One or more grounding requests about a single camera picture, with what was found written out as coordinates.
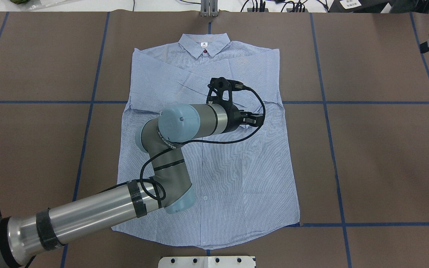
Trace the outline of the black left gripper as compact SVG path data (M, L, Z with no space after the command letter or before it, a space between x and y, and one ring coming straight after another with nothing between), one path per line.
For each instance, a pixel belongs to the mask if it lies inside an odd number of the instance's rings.
M224 133L235 131L239 126L259 128L264 125L265 114L252 113L240 110L237 106L226 106L225 113L228 117Z

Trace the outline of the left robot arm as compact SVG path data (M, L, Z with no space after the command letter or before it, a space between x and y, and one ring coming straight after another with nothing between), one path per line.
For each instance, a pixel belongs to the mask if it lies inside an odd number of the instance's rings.
M0 209L27 217L117 183L122 104L0 103ZM32 268L156 268L206 256L106 229L42 253Z

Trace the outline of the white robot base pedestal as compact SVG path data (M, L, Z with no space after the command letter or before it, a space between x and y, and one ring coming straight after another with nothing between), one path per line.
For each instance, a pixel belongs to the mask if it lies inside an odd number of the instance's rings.
M158 263L159 268L256 268L254 256L169 256Z

